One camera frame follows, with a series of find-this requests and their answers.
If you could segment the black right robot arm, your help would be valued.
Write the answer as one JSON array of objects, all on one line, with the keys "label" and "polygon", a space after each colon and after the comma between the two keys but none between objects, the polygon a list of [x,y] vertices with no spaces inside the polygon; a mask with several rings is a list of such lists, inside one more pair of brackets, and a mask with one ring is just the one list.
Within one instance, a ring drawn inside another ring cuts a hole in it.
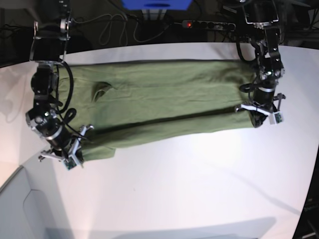
[{"label": "black right robot arm", "polygon": [[31,78],[33,107],[25,114],[28,127],[50,148],[38,159],[62,162],[67,170],[82,166],[81,140],[92,125],[76,131],[70,126],[77,111],[70,108],[74,78],[64,58],[72,23],[68,0],[34,0],[30,10],[34,17],[34,36],[29,59],[38,64]]}]

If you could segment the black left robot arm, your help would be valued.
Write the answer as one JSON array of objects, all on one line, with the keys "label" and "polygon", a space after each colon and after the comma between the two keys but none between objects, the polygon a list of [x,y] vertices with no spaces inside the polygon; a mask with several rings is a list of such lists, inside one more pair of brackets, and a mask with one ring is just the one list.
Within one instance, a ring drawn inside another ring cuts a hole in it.
[{"label": "black left robot arm", "polygon": [[236,48],[240,59],[247,62],[255,71],[252,82],[243,84],[239,90],[247,93],[248,100],[240,104],[236,110],[246,110],[253,127],[260,127],[265,120],[271,124],[283,121],[280,103],[285,99],[282,93],[275,93],[279,79],[285,69],[279,53],[280,28],[276,4],[273,0],[241,0],[239,2],[245,22],[249,27],[248,38],[254,48],[255,58],[247,61],[244,59],[240,43]]}]

